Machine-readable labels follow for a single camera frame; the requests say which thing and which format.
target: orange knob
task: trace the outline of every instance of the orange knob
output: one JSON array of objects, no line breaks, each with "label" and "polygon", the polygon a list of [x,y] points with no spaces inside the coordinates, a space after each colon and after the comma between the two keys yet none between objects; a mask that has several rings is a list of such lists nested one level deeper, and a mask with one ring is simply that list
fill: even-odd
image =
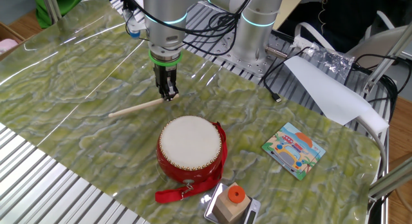
[{"label": "orange knob", "polygon": [[229,189],[227,196],[231,202],[239,204],[245,199],[246,193],[242,187],[234,185]]}]

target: white paper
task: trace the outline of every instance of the white paper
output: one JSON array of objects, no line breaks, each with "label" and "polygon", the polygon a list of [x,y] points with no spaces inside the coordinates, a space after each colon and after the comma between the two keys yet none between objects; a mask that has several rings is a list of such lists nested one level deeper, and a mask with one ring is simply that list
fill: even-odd
[{"label": "white paper", "polygon": [[324,115],[340,125],[370,111],[371,105],[360,95],[327,76],[308,61],[295,56],[286,66],[301,82]]},{"label": "white paper", "polygon": [[367,112],[361,114],[359,118],[365,121],[376,134],[385,131],[389,127],[389,124],[374,110],[373,107],[370,107]]}]

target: wooden stick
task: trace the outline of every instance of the wooden stick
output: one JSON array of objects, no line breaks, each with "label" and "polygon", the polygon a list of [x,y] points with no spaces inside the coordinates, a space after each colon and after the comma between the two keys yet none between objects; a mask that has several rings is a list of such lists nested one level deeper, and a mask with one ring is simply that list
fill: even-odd
[{"label": "wooden stick", "polygon": [[[175,95],[173,100],[178,98],[178,97],[179,97],[179,94]],[[132,113],[132,112],[138,111],[140,109],[145,109],[145,108],[148,108],[148,107],[151,107],[151,106],[154,106],[154,105],[159,105],[163,101],[164,101],[164,99],[159,98],[159,99],[156,99],[156,100],[153,100],[153,101],[150,101],[150,102],[146,102],[146,103],[143,103],[143,104],[140,104],[140,105],[137,105],[137,106],[129,107],[129,108],[123,109],[121,111],[110,113],[109,118],[117,117],[117,116],[120,116],[120,115],[126,115],[128,113]]]}]

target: white drumhead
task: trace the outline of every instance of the white drumhead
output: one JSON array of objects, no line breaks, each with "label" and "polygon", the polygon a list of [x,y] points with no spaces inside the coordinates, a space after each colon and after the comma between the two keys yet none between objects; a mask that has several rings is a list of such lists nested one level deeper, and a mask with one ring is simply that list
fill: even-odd
[{"label": "white drumhead", "polygon": [[213,124],[203,118],[179,117],[164,129],[162,149],[176,165],[198,168],[219,153],[220,136]]}]

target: drum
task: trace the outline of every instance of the drum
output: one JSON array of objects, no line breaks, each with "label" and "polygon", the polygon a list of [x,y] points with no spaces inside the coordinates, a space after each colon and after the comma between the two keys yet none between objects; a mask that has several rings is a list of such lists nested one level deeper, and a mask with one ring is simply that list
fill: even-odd
[{"label": "drum", "polygon": [[159,136],[157,160],[163,172],[177,182],[204,182],[218,169],[222,139],[216,126],[194,116],[169,122]]}]

